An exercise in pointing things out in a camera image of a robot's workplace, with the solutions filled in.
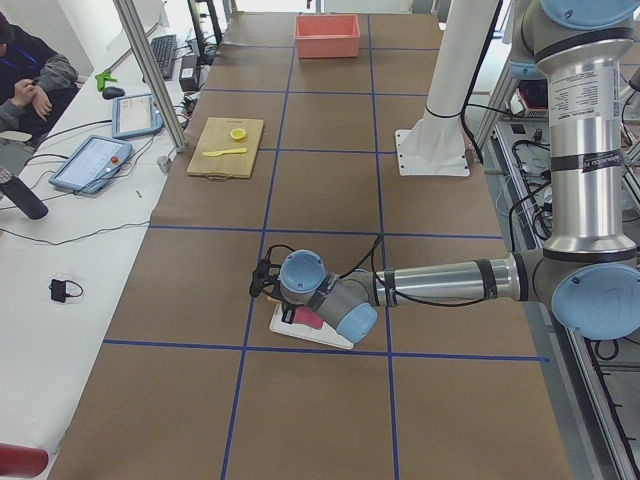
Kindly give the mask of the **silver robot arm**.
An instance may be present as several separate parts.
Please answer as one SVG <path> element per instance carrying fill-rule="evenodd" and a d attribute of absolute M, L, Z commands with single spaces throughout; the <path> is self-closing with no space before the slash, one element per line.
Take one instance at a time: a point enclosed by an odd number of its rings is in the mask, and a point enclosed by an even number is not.
<path fill-rule="evenodd" d="M 291 322 L 305 308 L 351 343 L 378 306 L 462 307 L 500 297 L 536 301 L 591 340 L 639 326 L 637 247 L 624 234 L 618 68 L 634 41 L 634 1 L 521 1 L 514 57 L 548 85 L 552 233 L 536 250 L 503 259 L 338 275 L 312 251 L 284 260 L 274 289 Z"/>

